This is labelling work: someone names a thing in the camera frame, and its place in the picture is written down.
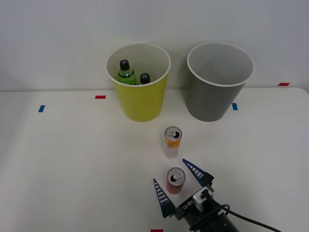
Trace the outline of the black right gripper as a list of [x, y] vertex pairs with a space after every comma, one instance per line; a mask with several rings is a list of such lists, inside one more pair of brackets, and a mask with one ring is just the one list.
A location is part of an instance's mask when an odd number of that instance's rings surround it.
[[[212, 187], [214, 177], [211, 174], [186, 159], [182, 161], [202, 187]], [[155, 179], [153, 183], [163, 218], [172, 216], [177, 220], [184, 218], [190, 229], [226, 228], [225, 214], [219, 214], [221, 208], [209, 194], [196, 193], [176, 208]]]

